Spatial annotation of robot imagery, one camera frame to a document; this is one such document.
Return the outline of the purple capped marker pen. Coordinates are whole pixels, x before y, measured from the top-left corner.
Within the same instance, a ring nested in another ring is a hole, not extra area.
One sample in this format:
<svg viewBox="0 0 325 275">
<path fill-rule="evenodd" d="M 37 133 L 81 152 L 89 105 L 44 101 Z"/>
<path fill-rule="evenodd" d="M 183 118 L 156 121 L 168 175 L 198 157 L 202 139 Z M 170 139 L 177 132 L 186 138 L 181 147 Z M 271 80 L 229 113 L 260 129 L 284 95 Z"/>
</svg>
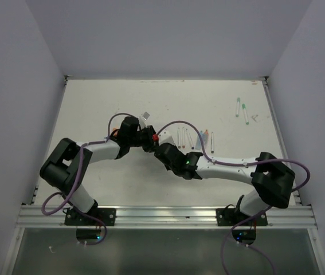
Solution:
<svg viewBox="0 0 325 275">
<path fill-rule="evenodd" d="M 194 149 L 193 139 L 192 139 L 191 134 L 190 134 L 190 132 L 189 132 L 189 130 L 187 128 L 186 128 L 186 136 L 187 136 L 187 139 L 188 139 L 188 142 L 189 142 L 189 146 L 193 150 Z"/>
</svg>

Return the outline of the light blue highlighter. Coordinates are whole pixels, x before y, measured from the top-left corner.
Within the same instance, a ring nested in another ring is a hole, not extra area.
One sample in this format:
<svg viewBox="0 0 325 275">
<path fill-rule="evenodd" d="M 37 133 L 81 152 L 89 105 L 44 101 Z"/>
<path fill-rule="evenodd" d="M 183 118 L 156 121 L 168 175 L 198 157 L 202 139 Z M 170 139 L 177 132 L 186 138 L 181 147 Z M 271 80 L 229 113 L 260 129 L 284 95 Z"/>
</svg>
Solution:
<svg viewBox="0 0 325 275">
<path fill-rule="evenodd" d="M 200 130 L 199 135 L 197 136 L 197 139 L 196 139 L 195 149 L 202 150 L 203 147 L 204 147 L 204 136 L 203 136 L 203 131 Z"/>
</svg>

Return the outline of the peach capped marker pen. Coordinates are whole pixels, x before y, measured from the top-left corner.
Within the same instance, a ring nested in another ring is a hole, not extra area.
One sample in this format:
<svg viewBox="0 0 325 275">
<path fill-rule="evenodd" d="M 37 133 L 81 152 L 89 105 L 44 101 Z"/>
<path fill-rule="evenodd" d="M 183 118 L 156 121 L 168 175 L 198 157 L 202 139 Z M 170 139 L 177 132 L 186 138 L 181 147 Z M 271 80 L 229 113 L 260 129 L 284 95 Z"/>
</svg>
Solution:
<svg viewBox="0 0 325 275">
<path fill-rule="evenodd" d="M 181 147 L 184 149 L 186 148 L 186 142 L 185 142 L 185 128 L 182 127 L 181 129 Z"/>
</svg>

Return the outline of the orange highlighter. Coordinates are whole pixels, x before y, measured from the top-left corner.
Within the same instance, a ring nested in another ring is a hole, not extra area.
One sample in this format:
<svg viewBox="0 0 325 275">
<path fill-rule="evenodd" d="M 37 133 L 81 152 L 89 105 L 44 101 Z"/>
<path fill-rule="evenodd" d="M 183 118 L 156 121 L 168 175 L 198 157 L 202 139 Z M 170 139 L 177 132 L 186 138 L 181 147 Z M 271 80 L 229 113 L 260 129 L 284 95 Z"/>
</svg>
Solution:
<svg viewBox="0 0 325 275">
<path fill-rule="evenodd" d="M 204 145 L 207 145 L 208 143 L 208 140 L 209 140 L 209 131 L 206 129 L 204 132 L 203 132 L 203 143 Z"/>
</svg>

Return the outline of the light blue capped marker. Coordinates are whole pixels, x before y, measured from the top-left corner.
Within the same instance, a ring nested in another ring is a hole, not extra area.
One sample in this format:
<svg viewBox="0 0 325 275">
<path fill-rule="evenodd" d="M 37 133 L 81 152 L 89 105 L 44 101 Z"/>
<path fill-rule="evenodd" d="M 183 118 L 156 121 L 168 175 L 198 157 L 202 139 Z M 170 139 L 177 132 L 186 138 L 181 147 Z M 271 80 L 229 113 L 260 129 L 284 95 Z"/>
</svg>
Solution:
<svg viewBox="0 0 325 275">
<path fill-rule="evenodd" d="M 210 135 L 210 152 L 211 154 L 214 153 L 214 147 L 215 143 L 214 143 L 214 132 L 211 132 L 211 135 Z"/>
</svg>

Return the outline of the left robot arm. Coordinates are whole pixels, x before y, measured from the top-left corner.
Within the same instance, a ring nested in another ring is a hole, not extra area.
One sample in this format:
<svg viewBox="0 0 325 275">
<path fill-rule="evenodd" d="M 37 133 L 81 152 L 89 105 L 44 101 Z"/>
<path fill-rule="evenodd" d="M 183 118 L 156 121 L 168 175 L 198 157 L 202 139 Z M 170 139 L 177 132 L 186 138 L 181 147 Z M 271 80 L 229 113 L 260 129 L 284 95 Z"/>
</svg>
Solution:
<svg viewBox="0 0 325 275">
<path fill-rule="evenodd" d="M 153 126 L 128 115 L 119 128 L 114 131 L 109 128 L 103 140 L 80 143 L 61 139 L 40 169 L 40 177 L 58 190 L 45 199 L 41 206 L 43 215 L 55 214 L 69 204 L 78 211 L 77 217 L 82 223 L 95 223 L 98 204 L 82 185 L 88 166 L 102 160 L 120 159 L 132 147 L 153 152 L 158 141 Z"/>
</svg>

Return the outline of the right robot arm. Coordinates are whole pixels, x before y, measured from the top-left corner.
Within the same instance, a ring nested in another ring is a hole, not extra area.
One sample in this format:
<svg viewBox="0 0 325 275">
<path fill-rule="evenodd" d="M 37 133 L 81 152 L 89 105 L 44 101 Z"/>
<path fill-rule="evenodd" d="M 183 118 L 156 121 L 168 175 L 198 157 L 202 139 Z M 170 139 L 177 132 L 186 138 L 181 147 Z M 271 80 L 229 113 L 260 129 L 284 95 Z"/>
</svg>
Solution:
<svg viewBox="0 0 325 275">
<path fill-rule="evenodd" d="M 200 152 L 182 153 L 177 146 L 163 143 L 154 156 L 166 170 L 186 180 L 225 179 L 246 183 L 254 190 L 242 195 L 234 211 L 237 223 L 247 225 L 254 215 L 268 207 L 289 206 L 295 173 L 275 156 L 261 152 L 257 158 L 224 159 Z"/>
</svg>

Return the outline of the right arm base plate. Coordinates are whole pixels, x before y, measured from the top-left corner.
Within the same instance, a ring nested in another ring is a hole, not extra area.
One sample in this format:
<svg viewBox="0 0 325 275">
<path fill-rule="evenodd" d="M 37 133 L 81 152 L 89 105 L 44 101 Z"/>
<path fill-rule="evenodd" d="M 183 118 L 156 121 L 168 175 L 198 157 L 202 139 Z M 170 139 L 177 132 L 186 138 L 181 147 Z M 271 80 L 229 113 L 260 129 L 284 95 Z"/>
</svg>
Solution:
<svg viewBox="0 0 325 275">
<path fill-rule="evenodd" d="M 243 214 L 238 210 L 238 207 L 229 204 L 228 206 L 216 209 L 216 221 L 218 226 L 234 226 L 250 216 Z M 261 214 L 259 217 L 252 218 L 246 221 L 242 226 L 267 226 L 268 220 L 266 214 Z"/>
</svg>

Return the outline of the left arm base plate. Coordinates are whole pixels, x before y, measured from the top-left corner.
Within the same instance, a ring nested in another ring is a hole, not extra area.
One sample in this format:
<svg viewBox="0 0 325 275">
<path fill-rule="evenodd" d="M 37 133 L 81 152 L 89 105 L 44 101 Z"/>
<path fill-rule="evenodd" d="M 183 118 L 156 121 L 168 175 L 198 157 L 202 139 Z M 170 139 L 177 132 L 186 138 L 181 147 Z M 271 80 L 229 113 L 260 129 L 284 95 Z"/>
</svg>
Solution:
<svg viewBox="0 0 325 275">
<path fill-rule="evenodd" d="M 94 208 L 88 213 L 79 213 L 74 208 L 65 208 L 62 211 L 65 214 L 64 224 L 67 226 L 97 226 L 101 220 L 106 226 L 114 226 L 116 219 L 116 209 L 111 207 Z"/>
</svg>

